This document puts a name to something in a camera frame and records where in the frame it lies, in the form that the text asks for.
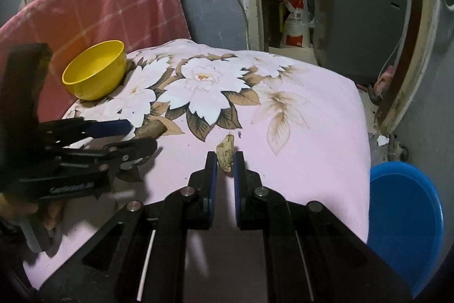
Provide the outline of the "left hand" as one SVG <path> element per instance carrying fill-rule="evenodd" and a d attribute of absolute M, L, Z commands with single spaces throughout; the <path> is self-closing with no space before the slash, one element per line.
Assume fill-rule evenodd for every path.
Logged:
<path fill-rule="evenodd" d="M 66 204 L 66 200 L 52 201 L 40 211 L 40 206 L 38 204 L 25 201 L 14 195 L 1 193 L 0 215 L 1 219 L 13 223 L 20 221 L 29 215 L 40 213 L 40 218 L 44 227 L 47 230 L 52 230 L 62 219 Z"/>

